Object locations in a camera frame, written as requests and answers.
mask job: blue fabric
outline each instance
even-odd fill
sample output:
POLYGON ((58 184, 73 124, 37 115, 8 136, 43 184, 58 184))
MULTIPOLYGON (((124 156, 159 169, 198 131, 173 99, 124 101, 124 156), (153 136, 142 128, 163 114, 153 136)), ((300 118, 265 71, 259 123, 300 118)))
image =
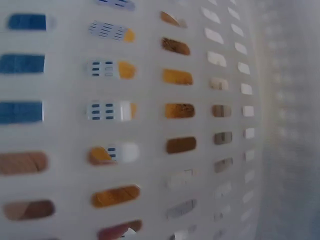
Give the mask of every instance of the blue fabric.
POLYGON ((11 30, 43 30, 46 28, 46 15, 17 13, 10 17, 7 27, 11 30))
POLYGON ((43 73, 44 68, 44 55, 5 54, 0 58, 2 74, 43 73))
POLYGON ((42 122, 42 102, 0 102, 0 125, 42 122))

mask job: ventilation hole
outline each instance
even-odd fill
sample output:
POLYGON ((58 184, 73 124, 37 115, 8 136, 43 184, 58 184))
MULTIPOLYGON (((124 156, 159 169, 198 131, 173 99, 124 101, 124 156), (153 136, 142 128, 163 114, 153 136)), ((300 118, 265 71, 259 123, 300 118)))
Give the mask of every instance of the ventilation hole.
POLYGON ((167 119, 192 118, 195 115, 195 107, 187 103, 168 103, 165 105, 165 117, 167 119))
POLYGON ((191 73, 186 71, 178 71, 173 69, 164 69, 162 79, 165 83, 176 85, 192 85, 194 84, 191 73))
POLYGON ((112 8, 134 11, 136 6, 131 0, 96 0, 99 5, 106 5, 112 8))
POLYGON ((109 144, 107 147, 95 146, 88 153, 92 165, 114 165, 131 163, 138 159, 139 147, 133 142, 109 144))
POLYGON ((178 172, 169 178, 167 181, 167 186, 170 189, 176 189, 178 187, 187 185, 188 183, 192 182, 197 174, 198 172, 194 169, 178 172))
POLYGON ((227 66, 227 61, 225 57, 221 54, 215 53, 213 51, 208 51, 207 53, 208 62, 221 67, 227 66))
POLYGON ((255 129, 254 128, 247 128, 244 131, 244 137, 246 139, 253 139, 255 137, 255 129))
POLYGON ((210 79, 210 87, 216 90, 228 90, 228 81, 218 77, 212 77, 210 79))
POLYGON ((43 73, 44 68, 44 55, 4 54, 0 58, 1 74, 43 73))
POLYGON ((46 31, 46 15, 16 13, 10 16, 7 27, 11 30, 46 31))
POLYGON ((197 226, 193 225, 187 229, 176 231, 167 240, 186 240, 190 234, 193 234, 197 230, 197 226))
POLYGON ((255 109, 253 106, 243 106, 242 114, 245 117, 253 117, 255 115, 255 109))
POLYGON ((244 159, 246 162, 250 162, 255 158, 255 150, 248 150, 244 153, 244 159))
POLYGON ((247 233, 249 232, 250 228, 251 228, 251 224, 248 224, 248 225, 240 232, 240 235, 242 236, 242 235, 247 234, 247 233))
POLYGON ((244 214, 241 215, 241 222, 244 222, 245 220, 247 220, 251 214, 253 213, 253 209, 250 208, 248 211, 246 211, 244 214))
POLYGON ((0 101, 0 125, 42 122, 41 102, 0 101))
POLYGON ((165 13, 164 11, 160 12, 160 18, 165 23, 181 27, 181 28, 187 28, 186 21, 184 19, 175 19, 174 17, 170 16, 168 13, 165 13))
POLYGON ((222 145, 222 144, 229 144, 232 141, 232 132, 231 131, 225 131, 225 132, 219 132, 214 135, 214 144, 216 145, 222 145))
POLYGON ((231 182, 218 186, 214 192, 214 198, 220 199, 229 194, 232 190, 231 182))
POLYGON ((231 116, 231 107, 227 105, 213 105, 212 114, 215 117, 225 118, 231 116))
POLYGON ((119 225, 104 228, 99 231, 99 240, 116 240, 120 238, 131 237, 139 232, 143 224, 141 220, 129 221, 119 225))
POLYGON ((225 158, 214 164, 214 171, 218 174, 227 170, 234 163, 232 157, 225 158))
POLYGON ((137 105, 129 101, 102 102, 92 101, 86 110, 89 120, 131 121, 137 115, 137 105))
POLYGON ((48 158, 43 152, 0 154, 0 175, 40 173, 47 167, 48 158))
POLYGON ((166 152, 168 154, 178 154, 194 150, 197 141, 193 136, 169 139, 166 142, 166 152))
POLYGON ((219 240, 221 239, 225 234, 226 234, 226 230, 225 229, 220 229, 219 231, 217 231, 214 236, 213 236, 213 240, 219 240))
POLYGON ((217 5, 217 2, 216 0, 208 0, 210 3, 214 4, 214 5, 217 5))
POLYGON ((252 171, 249 171, 245 174, 244 176, 244 180, 245 180, 245 183, 249 183, 250 181, 252 181, 253 179, 255 178, 255 171, 252 170, 252 171))
POLYGON ((205 36, 212 41, 215 41, 220 44, 225 43, 222 36, 219 33, 217 33, 216 31, 213 31, 213 30, 206 27, 204 29, 204 33, 205 33, 205 36))
POLYGON ((164 50, 182 55, 190 55, 190 49, 188 45, 183 42, 163 37, 161 44, 164 50))
POLYGON ((125 26, 113 25, 100 21, 94 21, 89 27, 89 33, 102 39, 112 39, 115 41, 124 41, 133 43, 136 34, 125 26))
POLYGON ((237 25, 231 24, 231 28, 236 34, 239 34, 242 37, 245 36, 244 31, 240 27, 238 27, 237 25))
POLYGON ((243 203, 245 204, 245 203, 249 202, 254 197, 254 195, 255 194, 254 194, 253 190, 247 192, 242 198, 243 203))
POLYGON ((213 11, 210 11, 204 7, 201 7, 202 13, 203 15, 207 18, 210 19, 211 21, 220 24, 220 19, 218 17, 218 15, 216 13, 214 13, 213 11))
POLYGON ((234 47, 235 47, 235 49, 236 49, 239 53, 242 53, 242 54, 244 54, 244 55, 248 55, 247 48, 246 48, 244 45, 236 42, 236 43, 234 44, 234 47))
POLYGON ((100 191, 92 195, 92 205, 96 208, 110 207, 136 199, 140 189, 136 185, 100 191))
POLYGON ((243 74, 248 74, 250 75, 250 68, 247 64, 239 62, 238 63, 238 70, 243 73, 243 74))
POLYGON ((241 93, 242 94, 247 94, 247 95, 252 95, 252 87, 248 84, 241 83, 241 93))
POLYGON ((231 212, 231 207, 230 205, 225 206, 224 208, 221 209, 220 212, 217 212, 213 215, 213 219, 215 222, 218 222, 226 217, 231 212))
POLYGON ((50 200, 11 202, 3 212, 11 221, 41 219, 54 214, 55 206, 50 200))
POLYGON ((237 13, 235 10, 233 10, 232 8, 228 7, 228 11, 230 13, 230 15, 238 20, 240 20, 240 16, 239 13, 237 13))
POLYGON ((197 200, 192 199, 181 204, 178 204, 172 208, 169 208, 166 211, 166 217, 168 219, 176 219, 179 218, 189 212, 191 212, 197 205, 197 200))

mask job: brown object inside basket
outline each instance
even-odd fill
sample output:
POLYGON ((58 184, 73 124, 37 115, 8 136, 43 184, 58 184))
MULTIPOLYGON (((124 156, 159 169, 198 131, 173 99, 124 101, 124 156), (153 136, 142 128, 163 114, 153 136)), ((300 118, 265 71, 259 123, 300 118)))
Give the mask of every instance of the brown object inside basket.
POLYGON ((187 103, 168 103, 165 105, 165 117, 167 119, 192 118, 195 115, 195 108, 187 103))
POLYGON ((191 151, 196 148, 197 141, 193 136, 169 139, 166 142, 166 152, 177 154, 191 151))
POLYGON ((163 37, 161 40, 162 48, 177 54, 190 55, 190 49, 187 44, 163 37))

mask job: laundry basket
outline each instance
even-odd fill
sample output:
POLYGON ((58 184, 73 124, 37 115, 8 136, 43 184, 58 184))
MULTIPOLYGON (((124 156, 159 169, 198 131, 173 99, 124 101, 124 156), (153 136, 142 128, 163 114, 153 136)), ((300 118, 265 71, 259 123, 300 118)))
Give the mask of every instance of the laundry basket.
POLYGON ((0 0, 0 239, 253 240, 255 7, 0 0))

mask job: white plastic surface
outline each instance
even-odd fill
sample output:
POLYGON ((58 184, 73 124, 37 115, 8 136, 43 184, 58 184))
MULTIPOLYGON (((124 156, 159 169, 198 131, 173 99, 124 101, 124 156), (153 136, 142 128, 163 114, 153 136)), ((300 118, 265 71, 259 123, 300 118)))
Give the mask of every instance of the white plastic surface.
POLYGON ((42 123, 0 127, 0 153, 43 151, 49 158, 48 170, 41 174, 0 176, 0 205, 42 199, 55 205, 54 215, 39 220, 13 222, 1 212, 0 239, 96 240, 102 228, 134 220, 142 220, 143 227, 130 240, 167 240, 190 226, 196 226, 190 240, 254 238, 261 188, 261 108, 242 5, 229 0, 132 1, 134 11, 95 0, 0 0, 1 26, 8 13, 44 13, 56 21, 46 32, 0 32, 0 54, 45 54, 43 74, 0 75, 0 100, 41 100, 44 107, 42 123), (161 11, 181 16, 187 28, 161 21, 161 11), (135 41, 95 37, 88 31, 94 21, 125 26, 135 33, 135 41), (219 33, 223 42, 208 39, 205 28, 219 33), (191 54, 163 50, 162 37, 186 43, 191 54), (235 43, 245 46, 247 55, 235 43), (208 52, 224 60, 212 64, 208 52), (87 70, 94 59, 127 60, 137 72, 130 80, 96 79, 87 70), (165 83, 166 68, 191 73, 193 85, 165 83), (226 80, 228 88, 211 88, 212 78, 226 80), (242 93, 241 84, 250 85, 252 95, 242 93), (88 119, 92 101, 109 100, 136 103, 135 118, 88 119), (190 103, 196 114, 167 119, 166 103, 190 103), (211 109, 217 104, 231 106, 232 115, 213 117, 211 109), (244 117, 244 106, 254 107, 254 116, 244 117), (248 128, 254 128, 251 139, 244 136, 248 128), (221 132, 232 132, 232 142, 215 145, 214 135, 221 132), (167 154, 168 139, 189 136, 196 138, 195 150, 167 154), (92 166, 86 159, 92 147, 127 142, 138 145, 135 161, 92 166), (214 163, 226 158, 233 159, 232 166, 215 173, 214 163), (188 169, 197 170, 194 183, 170 189, 170 177, 188 169), (254 179, 246 183, 251 170, 254 179), (136 200, 100 209, 91 205, 93 193, 131 184, 140 188, 136 200), (168 210, 189 200, 196 200, 194 209, 167 218, 168 210), (242 221, 248 209, 252 214, 242 221), (215 221, 220 213, 223 218, 215 221))

